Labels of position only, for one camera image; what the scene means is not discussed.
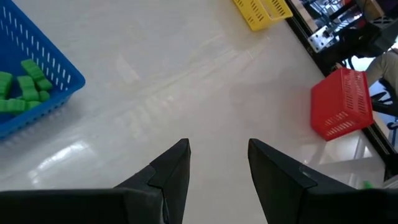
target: yellow plastic basket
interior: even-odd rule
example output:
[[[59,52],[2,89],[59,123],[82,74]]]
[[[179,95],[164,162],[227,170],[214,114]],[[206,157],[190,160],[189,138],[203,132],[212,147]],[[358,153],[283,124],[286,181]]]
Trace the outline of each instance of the yellow plastic basket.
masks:
[[[292,17],[292,11],[284,0],[234,0],[244,19],[253,31]]]

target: red plastic basket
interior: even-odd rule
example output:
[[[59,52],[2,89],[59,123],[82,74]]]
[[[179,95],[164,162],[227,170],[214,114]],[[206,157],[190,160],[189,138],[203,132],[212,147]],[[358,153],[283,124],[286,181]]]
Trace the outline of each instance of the red plastic basket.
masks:
[[[373,123],[365,72],[334,71],[311,89],[311,127],[329,141]]]

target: metal frame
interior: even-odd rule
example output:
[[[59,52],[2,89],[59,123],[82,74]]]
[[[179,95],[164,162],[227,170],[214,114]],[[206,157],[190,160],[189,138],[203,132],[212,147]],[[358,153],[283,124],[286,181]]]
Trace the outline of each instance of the metal frame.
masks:
[[[307,50],[308,54],[311,56],[315,64],[321,70],[322,74],[326,77],[332,71],[336,69],[335,64],[327,64],[323,59],[313,50],[308,38],[313,34],[312,30],[309,28],[297,8],[294,6],[291,0],[285,0],[289,5],[290,10],[293,12],[293,17],[287,19],[287,23],[293,30],[297,38],[301,41],[303,47]],[[385,137],[385,135],[380,130],[379,126],[374,123],[368,128],[364,128],[363,133],[369,139],[373,148],[380,155],[380,158],[386,165],[386,172],[384,174],[384,180],[388,180],[395,175],[398,175],[398,153],[395,151],[394,147]]]

